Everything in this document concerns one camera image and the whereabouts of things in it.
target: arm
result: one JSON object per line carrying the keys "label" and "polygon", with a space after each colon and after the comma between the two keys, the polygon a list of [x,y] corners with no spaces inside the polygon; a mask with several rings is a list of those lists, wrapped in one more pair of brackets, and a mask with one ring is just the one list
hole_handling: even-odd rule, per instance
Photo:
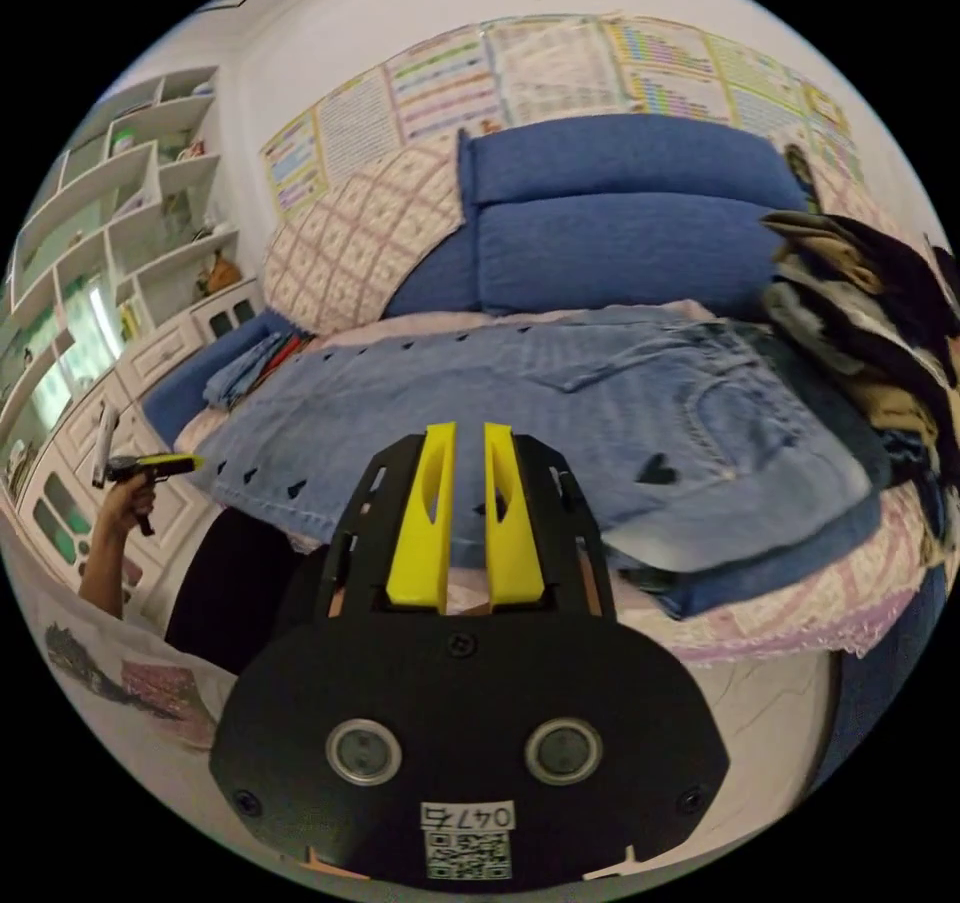
{"label": "arm", "polygon": [[123,619],[123,550],[137,517],[153,509],[154,491],[141,474],[118,483],[107,494],[90,541],[90,555],[79,596],[95,607]]}

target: blue cushion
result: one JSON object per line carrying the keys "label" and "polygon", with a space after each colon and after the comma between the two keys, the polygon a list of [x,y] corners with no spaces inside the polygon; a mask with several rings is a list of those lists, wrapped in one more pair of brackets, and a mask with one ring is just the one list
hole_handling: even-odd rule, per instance
{"label": "blue cushion", "polygon": [[786,161],[765,139],[673,116],[582,116],[473,141],[474,198],[495,203],[589,193],[697,193],[806,208]]}
{"label": "blue cushion", "polygon": [[469,312],[480,309],[477,288],[476,227],[474,200],[474,151],[470,137],[459,135],[458,165],[460,195],[465,223],[420,261],[394,293],[384,317],[409,313]]}
{"label": "blue cushion", "polygon": [[480,299],[494,314],[691,298],[755,319],[779,237],[767,207],[677,193],[599,194],[480,213]]}

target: handheld device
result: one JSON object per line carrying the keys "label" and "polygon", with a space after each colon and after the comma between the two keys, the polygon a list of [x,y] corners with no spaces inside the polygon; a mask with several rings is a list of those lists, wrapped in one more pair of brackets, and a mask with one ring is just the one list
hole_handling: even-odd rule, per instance
{"label": "handheld device", "polygon": [[275,851],[422,890],[539,890],[665,853],[729,768],[708,704],[617,622],[564,457],[509,427],[485,427],[491,612],[444,615],[454,441],[429,427],[371,460],[226,702],[214,779]]}
{"label": "handheld device", "polygon": [[[151,484],[162,483],[171,476],[193,473],[203,466],[203,458],[190,453],[154,453],[148,456],[110,456],[113,434],[120,421],[117,410],[107,403],[100,404],[100,425],[93,454],[92,483],[98,489],[109,483],[126,483],[141,473],[147,474]],[[147,516],[137,517],[140,532],[153,536],[153,526]]]}

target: white bookshelf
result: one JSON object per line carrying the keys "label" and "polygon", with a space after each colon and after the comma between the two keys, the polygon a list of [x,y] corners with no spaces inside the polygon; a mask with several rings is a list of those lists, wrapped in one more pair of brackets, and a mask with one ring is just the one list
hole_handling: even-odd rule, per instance
{"label": "white bookshelf", "polygon": [[[239,263],[237,229],[211,198],[221,165],[216,75],[216,67],[195,67],[102,99],[51,167],[17,236],[3,288],[6,375],[22,360],[12,353],[14,334],[51,308],[58,336],[6,387],[0,446],[53,367],[61,366],[74,399],[82,395],[61,363],[73,344],[64,301],[75,281],[99,278],[114,316],[123,305],[131,308],[142,341],[199,302],[197,277],[218,251]],[[195,94],[201,84],[212,92]],[[132,134],[132,144],[114,153],[121,133]],[[177,159],[198,140],[202,155]],[[131,198],[132,208],[121,212]],[[36,442],[44,438],[36,434]]]}

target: wall chart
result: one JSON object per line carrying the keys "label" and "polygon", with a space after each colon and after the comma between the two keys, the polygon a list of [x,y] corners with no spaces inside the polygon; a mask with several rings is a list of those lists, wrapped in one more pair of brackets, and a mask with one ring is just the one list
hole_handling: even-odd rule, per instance
{"label": "wall chart", "polygon": [[277,210],[290,217],[432,133],[604,113],[723,123],[781,151],[799,145],[864,183],[843,111],[801,74],[724,37],[625,13],[508,17],[442,33],[327,94],[261,156]]}

